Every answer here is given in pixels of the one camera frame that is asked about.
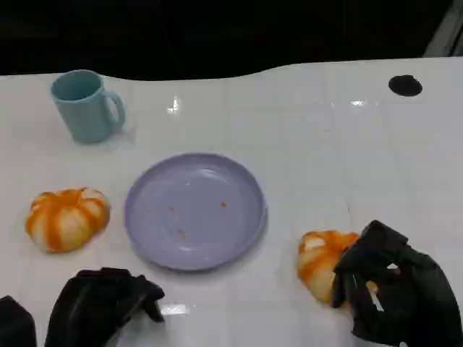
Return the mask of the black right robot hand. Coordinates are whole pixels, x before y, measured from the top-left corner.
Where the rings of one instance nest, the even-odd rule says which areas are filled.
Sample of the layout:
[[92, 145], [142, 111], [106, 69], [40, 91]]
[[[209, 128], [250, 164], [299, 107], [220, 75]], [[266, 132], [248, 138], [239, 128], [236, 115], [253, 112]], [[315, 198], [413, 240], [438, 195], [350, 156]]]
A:
[[387, 346], [461, 346], [454, 292], [438, 263], [371, 221], [334, 268], [331, 306], [350, 304], [352, 334]]

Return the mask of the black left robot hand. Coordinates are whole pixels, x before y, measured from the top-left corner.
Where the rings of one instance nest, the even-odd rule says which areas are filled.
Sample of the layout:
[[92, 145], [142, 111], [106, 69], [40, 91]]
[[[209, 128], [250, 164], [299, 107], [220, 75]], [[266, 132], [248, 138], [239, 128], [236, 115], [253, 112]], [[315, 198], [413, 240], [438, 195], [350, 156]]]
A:
[[81, 270], [63, 287], [52, 310], [46, 346], [106, 346], [138, 313], [164, 318], [159, 285], [126, 269]]

